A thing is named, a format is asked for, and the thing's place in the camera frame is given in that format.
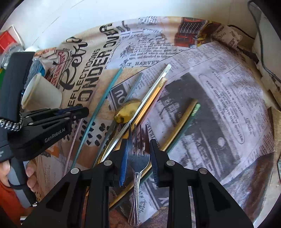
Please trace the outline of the person's left hand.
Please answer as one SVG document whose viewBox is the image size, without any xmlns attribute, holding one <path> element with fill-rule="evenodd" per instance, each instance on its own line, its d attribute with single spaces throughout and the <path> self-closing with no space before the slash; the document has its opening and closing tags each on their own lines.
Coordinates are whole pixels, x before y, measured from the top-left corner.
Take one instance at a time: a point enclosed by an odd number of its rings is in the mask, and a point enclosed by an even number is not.
<svg viewBox="0 0 281 228">
<path fill-rule="evenodd" d="M 32 192 L 36 192 L 39 189 L 39 183 L 36 175 L 36 164 L 31 160 L 26 166 L 26 175 L 28 176 L 27 186 Z M 6 186 L 10 187 L 8 182 L 8 174 L 11 170 L 9 161 L 1 163 L 1 182 Z"/>
</svg>

